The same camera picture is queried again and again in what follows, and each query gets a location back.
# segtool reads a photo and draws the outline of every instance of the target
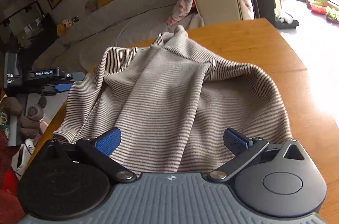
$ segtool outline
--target potted plant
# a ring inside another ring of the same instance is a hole
[[[326,7],[326,20],[331,23],[339,24],[339,11]]]
[[[326,14],[326,6],[322,2],[311,1],[310,2],[311,10],[314,13]]]

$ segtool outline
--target logo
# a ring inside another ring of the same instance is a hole
[[[45,71],[45,72],[41,72],[41,73],[35,73],[35,76],[42,76],[42,75],[49,75],[49,74],[53,74],[53,71]]]
[[[171,175],[171,176],[168,176],[167,179],[170,181],[174,181],[177,178],[174,175]]]

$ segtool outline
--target gray ribbed plate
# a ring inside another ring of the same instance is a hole
[[[46,221],[27,215],[20,224],[323,224],[315,213],[277,220],[244,208],[226,185],[209,183],[200,173],[144,173],[140,180],[120,184],[91,213],[67,221]]]

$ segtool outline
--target red fabric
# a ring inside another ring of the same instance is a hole
[[[2,185],[2,190],[10,193],[13,196],[17,195],[17,186],[18,186],[18,178],[15,173],[9,169],[5,174],[5,181]]]
[[[0,190],[0,223],[14,224],[24,215],[19,200],[15,196]]]
[[[4,184],[6,179],[6,184],[10,185],[8,181],[14,180],[14,173],[9,173],[8,170],[11,167],[12,157],[17,153],[19,147],[8,147],[7,139],[0,132],[0,186]],[[0,190],[0,223],[1,224],[14,224],[17,223],[24,216],[23,209],[18,201],[18,199],[9,194],[6,191]]]

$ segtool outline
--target round black disc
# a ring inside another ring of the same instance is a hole
[[[31,166],[18,185],[23,208],[39,218],[65,220],[99,205],[107,196],[107,176],[89,165],[62,161]]]

